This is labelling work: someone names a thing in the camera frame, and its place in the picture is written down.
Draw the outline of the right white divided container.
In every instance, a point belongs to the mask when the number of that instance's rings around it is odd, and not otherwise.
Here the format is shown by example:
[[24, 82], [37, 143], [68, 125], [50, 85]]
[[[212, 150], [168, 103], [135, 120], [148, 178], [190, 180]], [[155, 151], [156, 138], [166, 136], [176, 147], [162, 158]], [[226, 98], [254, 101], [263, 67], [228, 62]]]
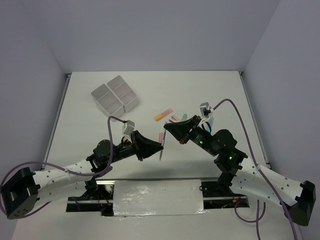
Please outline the right white divided container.
[[130, 112], [139, 104], [137, 94], [120, 75], [107, 82], [107, 86], [120, 100], [125, 113]]

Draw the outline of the blue highlighter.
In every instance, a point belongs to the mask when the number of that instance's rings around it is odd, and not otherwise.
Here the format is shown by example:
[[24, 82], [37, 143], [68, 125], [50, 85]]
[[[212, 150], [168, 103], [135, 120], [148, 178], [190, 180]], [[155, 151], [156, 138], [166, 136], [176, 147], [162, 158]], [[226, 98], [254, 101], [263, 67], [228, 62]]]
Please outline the blue highlighter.
[[214, 117], [213, 116], [208, 120], [208, 123], [210, 124], [211, 127], [213, 126], [213, 123], [214, 123]]

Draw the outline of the orange pink highlighter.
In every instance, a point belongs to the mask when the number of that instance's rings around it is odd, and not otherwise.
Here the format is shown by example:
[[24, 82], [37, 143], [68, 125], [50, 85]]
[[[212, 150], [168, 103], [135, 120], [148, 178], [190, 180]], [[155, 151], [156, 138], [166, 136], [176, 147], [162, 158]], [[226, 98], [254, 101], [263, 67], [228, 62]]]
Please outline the orange pink highlighter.
[[168, 108], [166, 109], [165, 111], [157, 114], [155, 117], [154, 117], [154, 120], [156, 122], [160, 121], [161, 119], [163, 119], [164, 117], [166, 117], [167, 115], [169, 115], [170, 113], [173, 112], [173, 109], [172, 108]]

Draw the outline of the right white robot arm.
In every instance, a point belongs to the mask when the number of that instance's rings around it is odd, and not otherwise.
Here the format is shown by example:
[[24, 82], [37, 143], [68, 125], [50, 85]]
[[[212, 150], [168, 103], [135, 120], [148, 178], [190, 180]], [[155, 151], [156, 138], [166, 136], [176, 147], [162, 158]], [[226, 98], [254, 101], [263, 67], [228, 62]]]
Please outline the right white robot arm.
[[203, 129], [195, 115], [182, 122], [166, 123], [164, 128], [180, 143], [191, 141], [215, 157], [221, 171], [217, 190], [223, 196], [245, 195], [275, 206], [285, 207], [284, 214], [295, 224], [308, 226], [316, 201], [316, 186], [296, 181], [254, 163], [252, 157], [236, 148], [237, 141], [227, 129], [211, 134]]

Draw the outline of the silver foil cover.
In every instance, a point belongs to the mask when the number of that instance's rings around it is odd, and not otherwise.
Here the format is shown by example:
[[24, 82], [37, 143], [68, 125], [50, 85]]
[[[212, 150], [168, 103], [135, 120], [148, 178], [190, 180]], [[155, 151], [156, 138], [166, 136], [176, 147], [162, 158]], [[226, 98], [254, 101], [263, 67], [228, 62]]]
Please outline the silver foil cover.
[[113, 214], [120, 217], [186, 216], [203, 214], [201, 181], [117, 181]]

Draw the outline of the white divided container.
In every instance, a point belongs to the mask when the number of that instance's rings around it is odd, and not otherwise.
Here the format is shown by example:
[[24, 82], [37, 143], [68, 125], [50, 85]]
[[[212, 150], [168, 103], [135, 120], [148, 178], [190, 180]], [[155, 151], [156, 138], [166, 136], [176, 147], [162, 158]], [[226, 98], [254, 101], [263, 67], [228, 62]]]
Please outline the white divided container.
[[120, 75], [107, 82], [107, 86], [120, 100], [125, 113], [130, 112], [139, 104], [137, 94]]
[[97, 108], [106, 115], [107, 118], [109, 116], [120, 118], [125, 113], [123, 104], [107, 85], [100, 85], [91, 92], [91, 96]]

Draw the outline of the left white divided container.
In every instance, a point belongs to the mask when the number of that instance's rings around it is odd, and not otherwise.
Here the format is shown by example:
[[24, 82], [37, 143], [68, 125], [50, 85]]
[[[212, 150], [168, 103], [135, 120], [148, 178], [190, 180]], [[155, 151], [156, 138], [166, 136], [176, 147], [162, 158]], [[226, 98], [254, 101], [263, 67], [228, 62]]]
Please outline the left white divided container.
[[91, 92], [91, 96], [97, 108], [106, 115], [107, 118], [109, 116], [120, 118], [125, 113], [123, 104], [107, 85], [100, 85]]

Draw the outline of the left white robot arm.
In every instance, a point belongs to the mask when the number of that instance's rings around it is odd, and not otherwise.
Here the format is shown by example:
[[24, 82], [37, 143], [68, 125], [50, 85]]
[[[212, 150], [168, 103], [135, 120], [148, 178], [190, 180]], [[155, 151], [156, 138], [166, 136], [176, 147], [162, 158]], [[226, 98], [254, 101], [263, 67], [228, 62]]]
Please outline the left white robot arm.
[[131, 156], [143, 161], [161, 150], [161, 143], [135, 130], [129, 140], [122, 140], [119, 145], [107, 139], [100, 141], [90, 156], [69, 166], [43, 171], [21, 168], [0, 187], [5, 215], [9, 220], [22, 219], [35, 207], [63, 198], [91, 200], [100, 191], [96, 179], [112, 170], [109, 163]]

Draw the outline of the pink correction tape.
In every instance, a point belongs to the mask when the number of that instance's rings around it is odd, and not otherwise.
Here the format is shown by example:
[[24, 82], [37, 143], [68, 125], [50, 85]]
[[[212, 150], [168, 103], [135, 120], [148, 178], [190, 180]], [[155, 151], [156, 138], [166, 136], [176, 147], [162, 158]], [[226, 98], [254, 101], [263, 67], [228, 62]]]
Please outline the pink correction tape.
[[178, 123], [181, 121], [181, 119], [179, 117], [177, 117], [176, 115], [172, 115], [169, 119], [170, 122], [172, 123]]

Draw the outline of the blue pen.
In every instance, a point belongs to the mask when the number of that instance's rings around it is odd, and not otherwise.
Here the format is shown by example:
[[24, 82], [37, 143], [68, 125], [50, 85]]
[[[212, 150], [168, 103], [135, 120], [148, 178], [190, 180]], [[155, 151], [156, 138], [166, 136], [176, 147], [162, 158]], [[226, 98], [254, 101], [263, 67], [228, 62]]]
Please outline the blue pen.
[[162, 150], [160, 151], [160, 154], [159, 154], [159, 161], [161, 161], [162, 157], [163, 157], [163, 151], [164, 151], [164, 145], [165, 145], [165, 139], [166, 139], [166, 132], [167, 132], [167, 130], [164, 129], [163, 134], [162, 134], [162, 140], [161, 140]]

